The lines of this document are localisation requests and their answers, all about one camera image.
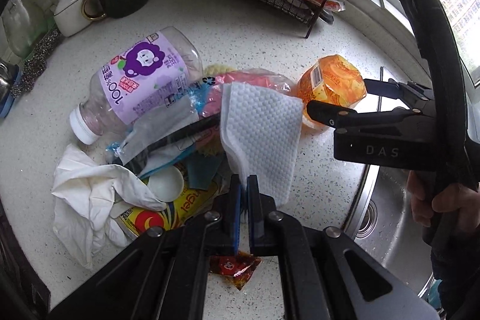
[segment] sink drain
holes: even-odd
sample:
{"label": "sink drain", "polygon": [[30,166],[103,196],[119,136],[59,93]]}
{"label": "sink drain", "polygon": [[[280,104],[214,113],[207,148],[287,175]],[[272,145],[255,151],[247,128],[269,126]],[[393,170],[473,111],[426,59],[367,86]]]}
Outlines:
{"label": "sink drain", "polygon": [[363,220],[360,225],[360,229],[358,230],[357,238],[359,239],[366,238],[374,230],[376,223],[377,223],[377,207],[375,206],[373,201],[370,201],[367,206],[365,217],[363,217]]}

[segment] gold mug handle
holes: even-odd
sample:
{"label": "gold mug handle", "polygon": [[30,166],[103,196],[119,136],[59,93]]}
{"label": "gold mug handle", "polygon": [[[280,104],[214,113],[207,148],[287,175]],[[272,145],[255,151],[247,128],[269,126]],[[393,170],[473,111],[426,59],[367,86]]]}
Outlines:
{"label": "gold mug handle", "polygon": [[104,19],[106,17],[106,13],[104,12],[103,14],[101,15],[97,15],[97,16],[91,16],[91,15],[88,15],[86,12],[85,12],[85,5],[87,3],[88,0],[83,0],[82,2],[82,15],[85,19],[89,20],[89,21],[100,21],[101,19]]}

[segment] stainless steel sink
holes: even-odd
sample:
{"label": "stainless steel sink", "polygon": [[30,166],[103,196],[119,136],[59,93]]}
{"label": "stainless steel sink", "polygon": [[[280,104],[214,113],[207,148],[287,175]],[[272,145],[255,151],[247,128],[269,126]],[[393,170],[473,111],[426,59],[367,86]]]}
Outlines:
{"label": "stainless steel sink", "polygon": [[381,167],[355,242],[414,292],[431,279],[430,247],[413,221],[408,172]]}
{"label": "stainless steel sink", "polygon": [[[382,68],[381,80],[390,77]],[[379,101],[380,111],[398,106],[406,108],[400,100]],[[421,296],[433,278],[430,247],[422,241],[422,227],[413,221],[407,177],[407,171],[367,165],[344,231]]]}

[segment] red package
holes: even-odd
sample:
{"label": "red package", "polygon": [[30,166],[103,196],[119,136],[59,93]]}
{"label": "red package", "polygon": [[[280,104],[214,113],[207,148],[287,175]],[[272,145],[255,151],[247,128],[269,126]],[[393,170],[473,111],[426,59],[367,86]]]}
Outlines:
{"label": "red package", "polygon": [[214,255],[210,257],[210,272],[225,276],[238,290],[241,290],[261,261],[260,258],[241,251],[236,256]]}

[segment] black sleeve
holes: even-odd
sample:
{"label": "black sleeve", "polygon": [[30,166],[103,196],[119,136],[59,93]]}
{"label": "black sleeve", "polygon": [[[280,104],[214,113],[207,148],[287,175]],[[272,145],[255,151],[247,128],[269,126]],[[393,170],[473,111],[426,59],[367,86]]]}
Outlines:
{"label": "black sleeve", "polygon": [[442,280],[438,292],[447,319],[480,319],[480,232],[432,250],[431,264],[435,278]]}

